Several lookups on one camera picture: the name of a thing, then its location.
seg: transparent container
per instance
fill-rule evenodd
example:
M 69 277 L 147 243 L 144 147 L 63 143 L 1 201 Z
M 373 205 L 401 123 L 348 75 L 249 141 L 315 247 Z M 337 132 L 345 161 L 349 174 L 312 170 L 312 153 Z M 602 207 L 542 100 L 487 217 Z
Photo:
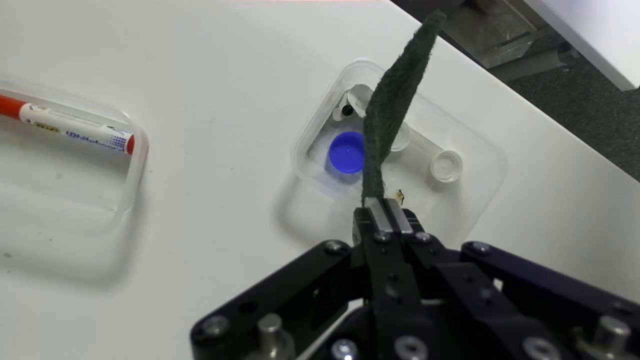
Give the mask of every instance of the transparent container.
M 54 89 L 0 76 L 0 97 L 54 109 L 76 129 L 133 137 L 131 155 L 49 135 L 0 116 L 0 255 L 8 270 L 107 283 L 131 240 L 131 211 L 147 155 L 124 112 Z
M 281 201 L 281 223 L 293 236 L 349 238 L 361 178 L 333 177 L 325 157 L 337 135 L 361 131 L 359 112 L 382 75 L 384 69 L 371 63 L 349 64 L 301 135 L 293 155 L 296 180 Z M 387 199 L 413 211 L 435 236 L 464 240 L 497 192 L 505 157 L 418 93 L 382 170 Z

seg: clear plastic holder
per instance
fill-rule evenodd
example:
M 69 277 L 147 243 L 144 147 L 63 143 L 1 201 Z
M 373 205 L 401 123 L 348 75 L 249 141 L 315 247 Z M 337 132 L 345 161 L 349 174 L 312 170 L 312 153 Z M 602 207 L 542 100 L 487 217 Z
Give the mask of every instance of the clear plastic holder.
M 336 135 L 361 126 L 342 116 L 336 123 L 336 107 L 343 107 L 356 86 L 375 89 L 382 75 L 384 69 L 366 61 L 349 64 L 301 137 L 293 157 L 296 180 L 279 209 L 281 224 L 293 236 L 349 238 L 361 182 L 332 177 L 325 170 L 325 153 Z M 403 145 L 394 145 L 398 151 L 391 148 L 382 167 L 385 196 L 413 211 L 428 233 L 443 240 L 464 240 L 505 178 L 505 157 L 420 93 L 401 132 Z
M 0 76 L 0 97 L 51 109 L 82 126 L 129 135 L 129 155 L 0 116 L 0 255 L 6 270 L 109 283 L 131 240 L 147 141 L 124 112 Z

